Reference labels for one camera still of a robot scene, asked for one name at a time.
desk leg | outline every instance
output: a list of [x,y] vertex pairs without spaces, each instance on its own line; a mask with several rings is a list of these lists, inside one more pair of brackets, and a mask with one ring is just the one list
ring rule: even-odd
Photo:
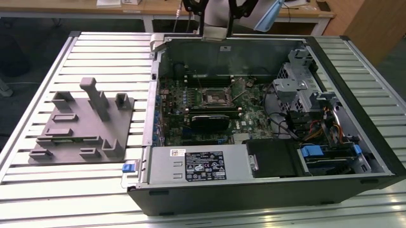
[[322,36],[323,35],[323,32],[325,32],[325,29],[329,25],[329,21],[330,21],[330,18],[321,18],[318,20],[318,23],[311,31],[311,35],[313,36]]
[[152,25],[154,16],[143,15],[142,20],[144,21],[146,32],[154,32],[154,25]]

metal bracket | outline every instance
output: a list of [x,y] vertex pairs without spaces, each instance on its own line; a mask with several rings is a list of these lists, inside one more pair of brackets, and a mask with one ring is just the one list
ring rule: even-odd
[[150,47],[151,47],[151,52],[158,52],[162,49],[164,49],[164,42],[166,41],[166,35],[164,34],[152,34],[151,36],[151,41],[150,41]]

motherboard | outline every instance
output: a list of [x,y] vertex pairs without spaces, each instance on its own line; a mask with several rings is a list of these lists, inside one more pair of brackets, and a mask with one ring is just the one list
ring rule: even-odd
[[159,84],[164,146],[242,144],[273,137],[263,110],[269,84],[250,76],[194,75]]

cable on desk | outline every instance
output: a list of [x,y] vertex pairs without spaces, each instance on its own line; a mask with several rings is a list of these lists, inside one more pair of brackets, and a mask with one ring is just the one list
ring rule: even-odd
[[283,5],[286,6],[287,8],[287,14],[290,15],[290,21],[287,23],[291,22],[291,8],[283,3]]

wooden desk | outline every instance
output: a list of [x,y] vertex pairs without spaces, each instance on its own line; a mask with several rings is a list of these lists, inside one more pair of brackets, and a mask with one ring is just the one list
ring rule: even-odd
[[[152,20],[175,19],[180,0],[143,0],[140,5],[123,4],[120,8],[98,9],[96,0],[0,0],[0,17],[142,19],[146,32],[154,32]],[[188,19],[182,11],[179,19]],[[315,24],[311,35],[322,35],[335,14],[319,10],[282,9],[277,22]]]

